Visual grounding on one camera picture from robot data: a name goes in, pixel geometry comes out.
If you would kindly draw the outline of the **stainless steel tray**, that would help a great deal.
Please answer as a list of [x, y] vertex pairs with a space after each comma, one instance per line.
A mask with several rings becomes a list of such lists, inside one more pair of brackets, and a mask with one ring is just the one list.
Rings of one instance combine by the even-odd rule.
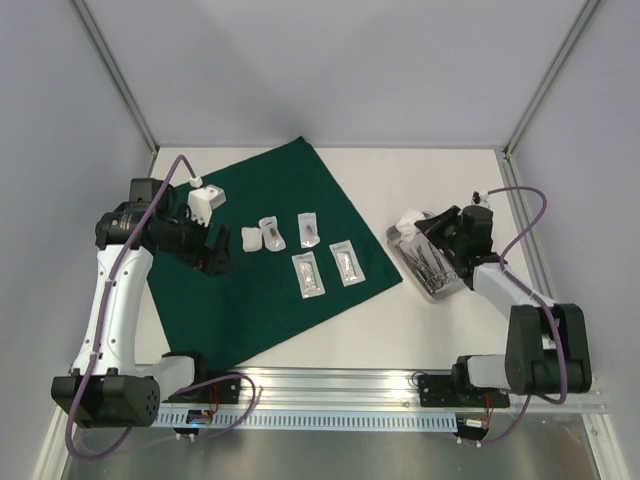
[[395, 225], [386, 230], [394, 258], [412, 284], [429, 302], [442, 301], [465, 288], [444, 256], [422, 234], [407, 241]]

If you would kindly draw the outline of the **steel tweezers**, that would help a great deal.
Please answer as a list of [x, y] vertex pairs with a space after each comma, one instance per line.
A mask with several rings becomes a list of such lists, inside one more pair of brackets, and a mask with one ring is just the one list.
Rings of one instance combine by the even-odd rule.
[[413, 273], [423, 276], [434, 275], [434, 272], [429, 267], [427, 256], [420, 245], [412, 247], [409, 244], [402, 244], [400, 250], [405, 263]]
[[438, 274], [428, 263], [421, 250], [418, 250], [416, 254], [410, 250], [405, 254], [405, 257], [409, 269], [425, 288], [435, 289], [438, 286]]

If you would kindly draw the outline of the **white gauze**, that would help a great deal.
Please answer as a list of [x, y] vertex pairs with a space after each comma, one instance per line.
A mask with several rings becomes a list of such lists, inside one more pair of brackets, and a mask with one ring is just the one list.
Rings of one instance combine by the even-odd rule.
[[243, 227], [241, 229], [241, 236], [244, 252], [253, 253], [262, 249], [263, 236], [260, 228]]
[[406, 237], [411, 241], [419, 232], [416, 223], [425, 220], [426, 217], [422, 211], [416, 209], [406, 210], [400, 220], [396, 223], [395, 228], [402, 237]]

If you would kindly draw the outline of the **steel hemostat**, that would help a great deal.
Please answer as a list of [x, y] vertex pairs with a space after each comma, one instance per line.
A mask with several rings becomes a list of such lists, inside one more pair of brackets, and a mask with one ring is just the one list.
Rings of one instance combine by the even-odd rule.
[[447, 281], [446, 274], [436, 270], [424, 255], [407, 254], [406, 257], [409, 270], [427, 292], [434, 293], [444, 287]]
[[402, 251], [405, 262], [417, 278], [423, 282], [449, 280], [449, 273], [440, 253], [429, 243], [409, 245]]

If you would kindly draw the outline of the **clear pouch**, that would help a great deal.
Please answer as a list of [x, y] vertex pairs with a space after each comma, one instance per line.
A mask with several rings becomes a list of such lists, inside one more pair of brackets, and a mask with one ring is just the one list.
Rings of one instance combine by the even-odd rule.
[[313, 248], [320, 243], [317, 216], [315, 212], [298, 215], [299, 239], [302, 248]]
[[278, 220], [275, 216], [260, 219], [259, 228], [267, 250], [279, 252], [286, 249], [286, 242], [279, 231]]

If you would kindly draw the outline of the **suture packet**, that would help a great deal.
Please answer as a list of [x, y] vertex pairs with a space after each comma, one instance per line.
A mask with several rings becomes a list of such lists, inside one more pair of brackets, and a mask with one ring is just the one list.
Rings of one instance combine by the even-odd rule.
[[313, 252], [294, 255], [292, 257], [296, 278], [301, 297], [303, 299], [318, 297], [325, 294], [317, 262]]
[[329, 246], [344, 287], [362, 283], [366, 276], [350, 240]]

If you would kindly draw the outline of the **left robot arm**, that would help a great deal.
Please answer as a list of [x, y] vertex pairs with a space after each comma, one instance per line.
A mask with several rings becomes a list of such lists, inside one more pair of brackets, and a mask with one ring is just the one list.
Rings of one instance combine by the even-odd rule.
[[161, 402], [177, 394], [197, 401], [208, 392], [204, 358], [195, 351], [166, 353], [143, 369], [135, 362], [143, 288], [157, 254], [172, 254], [208, 277], [233, 268], [228, 227], [207, 245], [224, 190], [199, 178], [190, 183], [180, 203], [170, 185], [134, 179], [128, 200], [96, 224], [98, 275], [84, 341], [69, 373], [51, 386], [52, 399], [81, 428], [149, 427]]

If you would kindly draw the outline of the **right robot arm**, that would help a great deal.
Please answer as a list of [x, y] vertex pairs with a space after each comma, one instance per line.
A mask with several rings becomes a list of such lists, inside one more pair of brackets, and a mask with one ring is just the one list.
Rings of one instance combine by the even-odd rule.
[[415, 222], [464, 284], [488, 300], [508, 321], [505, 352], [469, 355], [459, 362], [450, 390], [456, 401], [475, 404], [487, 388], [562, 403], [586, 393], [592, 370], [584, 314], [520, 280], [493, 250], [493, 212], [483, 206], [453, 206]]

